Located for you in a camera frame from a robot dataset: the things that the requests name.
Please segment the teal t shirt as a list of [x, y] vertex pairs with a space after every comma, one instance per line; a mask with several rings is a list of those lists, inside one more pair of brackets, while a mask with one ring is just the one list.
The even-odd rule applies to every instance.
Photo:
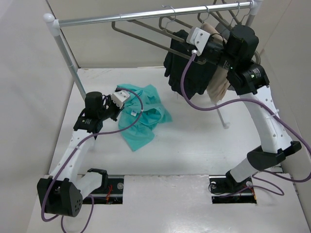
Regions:
[[171, 122], [172, 116], [161, 103], [157, 89], [153, 85], [138, 87], [132, 84], [120, 84], [118, 88], [129, 89], [130, 99], [121, 112], [118, 127], [123, 129], [132, 124], [142, 113], [138, 122], [131, 128], [121, 132], [122, 137], [132, 151], [137, 151], [150, 143], [155, 134], [153, 130], [158, 124]]

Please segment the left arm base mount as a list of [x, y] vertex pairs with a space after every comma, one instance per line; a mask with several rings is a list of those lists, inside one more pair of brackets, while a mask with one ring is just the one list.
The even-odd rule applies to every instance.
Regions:
[[113, 205], [123, 203], [124, 176], [109, 176], [106, 188], [99, 187], [91, 192], [94, 204]]

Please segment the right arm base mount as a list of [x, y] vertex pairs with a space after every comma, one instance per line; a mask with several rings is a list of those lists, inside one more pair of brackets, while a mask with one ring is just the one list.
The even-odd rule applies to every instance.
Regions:
[[209, 176], [208, 190], [211, 193], [212, 204], [256, 204], [256, 195], [249, 177], [241, 183], [231, 186], [225, 175]]

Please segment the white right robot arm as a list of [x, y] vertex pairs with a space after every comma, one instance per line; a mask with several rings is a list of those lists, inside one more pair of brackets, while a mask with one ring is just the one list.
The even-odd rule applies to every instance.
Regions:
[[220, 102], [227, 89], [233, 88], [250, 113], [260, 138], [260, 146], [248, 152], [247, 157], [225, 175], [226, 188], [236, 191], [251, 175], [298, 152], [301, 144], [293, 141], [281, 124], [267, 74], [252, 60], [259, 43], [254, 30], [237, 25], [225, 39], [214, 27], [204, 23], [198, 36], [208, 37], [198, 46], [199, 56], [216, 66], [206, 87], [211, 101]]

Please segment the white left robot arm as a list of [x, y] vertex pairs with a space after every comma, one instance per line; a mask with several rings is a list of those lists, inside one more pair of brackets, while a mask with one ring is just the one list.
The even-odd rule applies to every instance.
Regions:
[[104, 192], [108, 188], [106, 170], [90, 168], [78, 178], [82, 162], [94, 146], [97, 134], [107, 119], [117, 120], [130, 95], [118, 90], [111, 95], [89, 92], [85, 107], [73, 127], [69, 145], [55, 169], [48, 178], [37, 183], [41, 210], [44, 214], [75, 217], [81, 210], [83, 200], [94, 190]]

